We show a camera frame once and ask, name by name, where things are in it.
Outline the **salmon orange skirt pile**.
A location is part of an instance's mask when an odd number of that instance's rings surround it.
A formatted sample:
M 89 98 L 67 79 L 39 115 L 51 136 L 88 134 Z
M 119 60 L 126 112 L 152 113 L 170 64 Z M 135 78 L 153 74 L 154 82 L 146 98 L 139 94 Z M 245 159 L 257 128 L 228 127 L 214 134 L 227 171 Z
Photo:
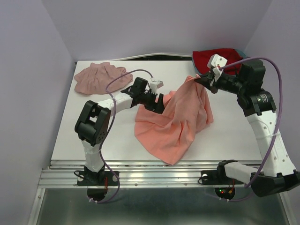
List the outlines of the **salmon orange skirt pile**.
M 213 123 L 213 113 L 206 89 L 192 76 L 165 95 L 163 103 L 162 114 L 139 106 L 134 133 L 151 155 L 174 165 L 187 152 L 195 135 Z

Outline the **dusty pink pleated skirt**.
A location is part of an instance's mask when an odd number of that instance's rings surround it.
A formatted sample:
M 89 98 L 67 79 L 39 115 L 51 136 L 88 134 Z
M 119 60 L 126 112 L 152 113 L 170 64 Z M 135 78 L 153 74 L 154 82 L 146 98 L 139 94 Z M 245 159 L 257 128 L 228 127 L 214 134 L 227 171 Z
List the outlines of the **dusty pink pleated skirt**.
M 109 62 L 91 63 L 89 67 L 74 76 L 77 82 L 75 92 L 85 95 L 103 95 L 106 94 L 106 88 L 109 92 L 115 92 L 133 81 L 133 75 L 128 74 L 109 84 L 126 72 L 124 67 L 116 67 Z

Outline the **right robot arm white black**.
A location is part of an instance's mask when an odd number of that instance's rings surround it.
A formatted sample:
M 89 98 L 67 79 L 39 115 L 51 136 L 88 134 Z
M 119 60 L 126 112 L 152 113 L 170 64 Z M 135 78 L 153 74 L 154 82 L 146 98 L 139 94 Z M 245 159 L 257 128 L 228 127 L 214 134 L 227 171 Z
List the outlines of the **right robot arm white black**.
M 215 170 L 201 172 L 202 185 L 244 184 L 258 197 L 282 193 L 300 184 L 300 173 L 286 151 L 279 125 L 282 106 L 262 88 L 266 68 L 264 58 L 250 57 L 239 60 L 240 70 L 228 75 L 227 60 L 214 54 L 208 61 L 209 71 L 196 82 L 213 94 L 223 90 L 237 96 L 237 102 L 250 124 L 262 156 L 261 165 L 254 168 L 237 160 L 221 161 Z

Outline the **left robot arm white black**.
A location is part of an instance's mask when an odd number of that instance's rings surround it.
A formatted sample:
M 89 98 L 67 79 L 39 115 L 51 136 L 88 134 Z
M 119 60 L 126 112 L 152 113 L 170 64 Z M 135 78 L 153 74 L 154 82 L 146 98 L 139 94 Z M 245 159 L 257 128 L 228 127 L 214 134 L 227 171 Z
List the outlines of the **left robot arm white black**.
M 110 99 L 93 102 L 87 101 L 75 124 L 75 132 L 82 142 L 85 165 L 82 171 L 75 171 L 78 186 L 99 186 L 105 181 L 105 163 L 101 156 L 101 148 L 108 136 L 117 113 L 136 105 L 154 113 L 161 114 L 165 107 L 163 94 L 157 90 L 163 82 L 151 78 L 147 81 L 136 78 L 134 83 Z

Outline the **aluminium rail frame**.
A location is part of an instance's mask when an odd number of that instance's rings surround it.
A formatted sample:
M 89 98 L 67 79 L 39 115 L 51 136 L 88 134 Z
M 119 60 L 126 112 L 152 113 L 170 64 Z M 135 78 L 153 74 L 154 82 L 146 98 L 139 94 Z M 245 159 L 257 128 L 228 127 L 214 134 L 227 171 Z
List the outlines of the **aluminium rail frame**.
M 41 172 L 31 225 L 294 225 L 286 193 L 241 202 L 219 200 L 213 186 L 198 183 L 201 171 L 224 159 L 258 166 L 261 155 L 236 97 L 210 94 L 214 123 L 196 135 L 184 158 L 169 166 L 134 137 L 136 109 L 116 117 L 103 147 L 108 165 L 120 173 L 120 190 L 110 186 L 105 204 L 90 202 L 73 172 L 83 168 L 83 148 L 74 125 L 84 103 L 104 96 L 69 92 L 50 165 Z

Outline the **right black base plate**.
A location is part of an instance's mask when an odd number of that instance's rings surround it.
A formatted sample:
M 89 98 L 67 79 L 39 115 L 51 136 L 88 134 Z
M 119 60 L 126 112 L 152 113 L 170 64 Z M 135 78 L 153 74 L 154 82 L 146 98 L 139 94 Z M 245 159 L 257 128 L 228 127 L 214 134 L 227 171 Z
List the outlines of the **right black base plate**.
M 229 178 L 224 172 L 218 172 L 217 170 L 202 170 L 198 183 L 202 185 L 243 184 L 241 181 Z

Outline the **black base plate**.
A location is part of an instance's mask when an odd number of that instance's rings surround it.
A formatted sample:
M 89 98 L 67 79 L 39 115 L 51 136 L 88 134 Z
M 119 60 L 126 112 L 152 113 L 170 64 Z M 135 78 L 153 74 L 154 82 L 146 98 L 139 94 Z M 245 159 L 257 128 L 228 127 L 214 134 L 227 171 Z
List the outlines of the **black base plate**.
M 224 172 L 218 172 L 217 170 L 202 170 L 198 183 L 202 185 L 243 184 L 241 181 L 229 178 Z
M 77 177 L 77 186 L 87 187 L 87 186 L 118 186 L 118 180 L 115 175 L 113 175 L 110 171 L 105 171 L 104 178 L 101 181 L 90 181 L 88 179 L 84 179 L 84 171 L 75 171 L 80 177 Z

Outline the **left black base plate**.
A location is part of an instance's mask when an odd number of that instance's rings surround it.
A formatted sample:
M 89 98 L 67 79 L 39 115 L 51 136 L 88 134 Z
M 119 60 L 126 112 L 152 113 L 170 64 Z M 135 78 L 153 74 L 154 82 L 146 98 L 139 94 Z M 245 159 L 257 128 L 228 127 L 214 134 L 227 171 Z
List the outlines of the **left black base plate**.
M 101 181 L 90 181 L 88 179 L 84 179 L 84 171 L 75 171 L 80 177 L 77 177 L 77 186 L 87 187 L 87 186 L 118 186 L 118 180 L 115 175 L 113 175 L 110 171 L 105 171 L 104 178 Z

